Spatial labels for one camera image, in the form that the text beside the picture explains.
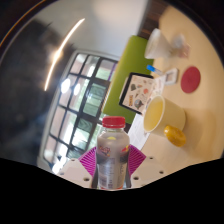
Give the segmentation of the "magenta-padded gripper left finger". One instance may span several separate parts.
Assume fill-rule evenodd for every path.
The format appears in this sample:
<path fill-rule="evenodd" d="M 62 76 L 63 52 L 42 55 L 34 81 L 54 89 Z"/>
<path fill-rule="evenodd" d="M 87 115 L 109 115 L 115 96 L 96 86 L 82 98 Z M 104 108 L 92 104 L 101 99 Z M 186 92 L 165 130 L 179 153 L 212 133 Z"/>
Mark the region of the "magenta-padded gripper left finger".
<path fill-rule="evenodd" d="M 98 184 L 96 167 L 96 148 L 92 148 L 78 159 L 70 159 L 57 175 L 81 187 L 96 189 Z"/>

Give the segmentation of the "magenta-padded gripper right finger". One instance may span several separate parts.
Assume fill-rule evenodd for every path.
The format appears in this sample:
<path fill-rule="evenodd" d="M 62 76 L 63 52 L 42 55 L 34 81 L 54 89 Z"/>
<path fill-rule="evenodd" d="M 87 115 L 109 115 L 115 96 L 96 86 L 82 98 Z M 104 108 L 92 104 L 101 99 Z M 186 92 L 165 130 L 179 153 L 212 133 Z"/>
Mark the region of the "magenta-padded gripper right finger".
<path fill-rule="evenodd" d="M 167 175 L 165 169 L 153 156 L 146 156 L 135 146 L 129 146 L 126 174 L 128 189 L 140 188 Z"/>

